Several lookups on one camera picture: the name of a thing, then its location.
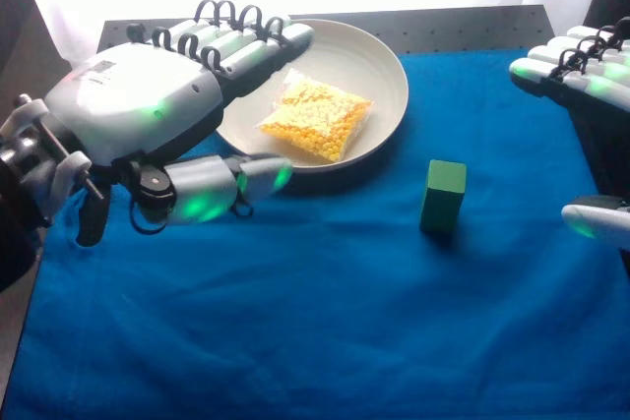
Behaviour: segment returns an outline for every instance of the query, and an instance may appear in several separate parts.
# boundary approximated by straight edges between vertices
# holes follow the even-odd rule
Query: plate
[[[299,22],[315,30],[311,47],[260,88],[229,105],[218,132],[241,153],[272,152],[288,157],[294,172],[326,172],[349,166],[378,150],[403,120],[409,99],[405,70],[396,54],[366,31],[327,20]],[[348,144],[340,162],[327,162],[256,128],[272,112],[290,68],[374,101],[365,126]]]

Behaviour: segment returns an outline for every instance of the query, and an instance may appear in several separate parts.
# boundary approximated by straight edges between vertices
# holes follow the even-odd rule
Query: plastic bag
[[[368,99],[291,69],[274,102],[274,112],[259,128],[272,137],[338,162],[363,127],[371,105]]]

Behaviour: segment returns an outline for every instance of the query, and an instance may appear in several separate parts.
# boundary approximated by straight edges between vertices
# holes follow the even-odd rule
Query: blue tablecloth
[[[560,210],[595,187],[522,52],[409,55],[405,120],[363,182],[242,222],[46,241],[13,419],[604,417],[630,405],[630,285]],[[226,148],[210,138],[195,153]],[[418,231],[430,159],[468,165],[451,247]]]

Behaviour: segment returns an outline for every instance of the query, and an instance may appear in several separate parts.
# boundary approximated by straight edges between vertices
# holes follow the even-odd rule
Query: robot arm
[[[202,18],[210,6],[211,17]],[[237,18],[231,2],[209,0],[171,29],[147,35],[130,25],[128,43],[79,65],[44,100],[20,97],[0,127],[0,219],[31,233],[85,187],[78,242],[91,246],[104,230],[114,184],[129,191],[132,225],[142,233],[228,210],[251,216],[252,203],[287,182],[287,159],[178,159],[219,126],[235,98],[301,55],[312,33],[287,17],[264,19],[255,6]],[[139,214],[155,229],[141,226]]]
[[[588,117],[604,108],[625,115],[630,112],[628,26],[630,18],[599,30],[570,29],[514,61],[511,79],[528,93]],[[578,198],[562,209],[562,217],[582,235],[630,250],[630,207],[621,197]]]

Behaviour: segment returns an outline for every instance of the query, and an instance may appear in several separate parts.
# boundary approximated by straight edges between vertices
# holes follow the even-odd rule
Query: wooden block
[[[455,230],[465,190],[465,164],[432,159],[422,199],[420,228],[440,233]]]

